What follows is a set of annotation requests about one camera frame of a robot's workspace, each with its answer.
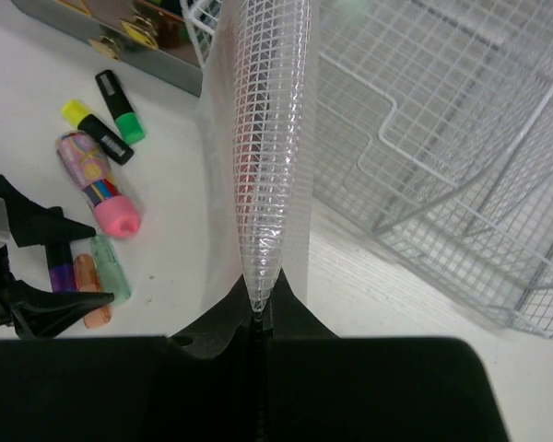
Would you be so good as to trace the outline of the teal drawer organizer box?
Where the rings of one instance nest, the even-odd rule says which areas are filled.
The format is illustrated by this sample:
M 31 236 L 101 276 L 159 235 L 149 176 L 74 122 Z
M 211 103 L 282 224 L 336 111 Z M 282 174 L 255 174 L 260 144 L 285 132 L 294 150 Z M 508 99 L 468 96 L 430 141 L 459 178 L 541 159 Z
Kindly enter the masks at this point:
M 196 97 L 203 72 L 179 1 L 16 1 L 26 15 Z

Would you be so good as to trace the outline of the clear mesh zip pouch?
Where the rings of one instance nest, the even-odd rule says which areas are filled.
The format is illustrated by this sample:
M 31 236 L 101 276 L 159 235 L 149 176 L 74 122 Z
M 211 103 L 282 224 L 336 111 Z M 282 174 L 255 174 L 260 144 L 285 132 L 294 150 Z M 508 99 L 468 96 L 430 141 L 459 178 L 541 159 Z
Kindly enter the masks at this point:
M 315 1 L 225 1 L 204 63 L 208 287 L 243 280 L 255 313 L 280 275 L 307 294 L 318 25 Z

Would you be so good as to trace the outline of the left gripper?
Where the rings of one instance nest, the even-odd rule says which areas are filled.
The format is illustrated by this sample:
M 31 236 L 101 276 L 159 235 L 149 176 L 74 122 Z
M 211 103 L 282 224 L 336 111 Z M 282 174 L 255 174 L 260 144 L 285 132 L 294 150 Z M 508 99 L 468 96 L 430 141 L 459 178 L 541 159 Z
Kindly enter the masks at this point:
M 94 227 L 34 203 L 0 175 L 0 326 L 13 327 L 23 340 L 50 339 L 113 302 L 112 293 L 45 292 L 16 279 L 9 268 L 10 232 L 20 248 L 96 236 Z

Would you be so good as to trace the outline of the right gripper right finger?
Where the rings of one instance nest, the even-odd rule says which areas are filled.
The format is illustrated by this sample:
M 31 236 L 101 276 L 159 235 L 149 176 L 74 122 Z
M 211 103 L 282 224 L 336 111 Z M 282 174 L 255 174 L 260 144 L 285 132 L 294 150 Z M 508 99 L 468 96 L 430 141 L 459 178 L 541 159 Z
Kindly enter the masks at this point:
M 296 297 L 283 269 L 260 314 L 260 323 L 275 340 L 338 338 Z

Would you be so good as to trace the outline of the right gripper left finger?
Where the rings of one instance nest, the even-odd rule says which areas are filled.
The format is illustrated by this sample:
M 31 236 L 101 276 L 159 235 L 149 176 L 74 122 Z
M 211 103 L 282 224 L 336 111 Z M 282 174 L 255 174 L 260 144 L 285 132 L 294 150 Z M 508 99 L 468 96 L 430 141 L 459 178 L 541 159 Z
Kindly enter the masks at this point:
M 215 358 L 229 346 L 241 323 L 248 323 L 250 311 L 247 287 L 241 276 L 215 306 L 173 334 L 170 341 L 196 359 Z

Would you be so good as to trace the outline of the pink cap colourful tube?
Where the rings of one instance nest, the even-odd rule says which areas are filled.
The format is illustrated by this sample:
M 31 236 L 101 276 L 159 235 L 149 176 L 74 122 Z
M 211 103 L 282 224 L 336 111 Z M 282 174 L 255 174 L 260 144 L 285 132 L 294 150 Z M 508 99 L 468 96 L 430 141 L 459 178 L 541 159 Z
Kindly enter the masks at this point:
M 72 131 L 61 135 L 55 148 L 102 232 L 115 238 L 134 236 L 140 228 L 141 216 L 119 187 L 100 145 L 88 134 Z

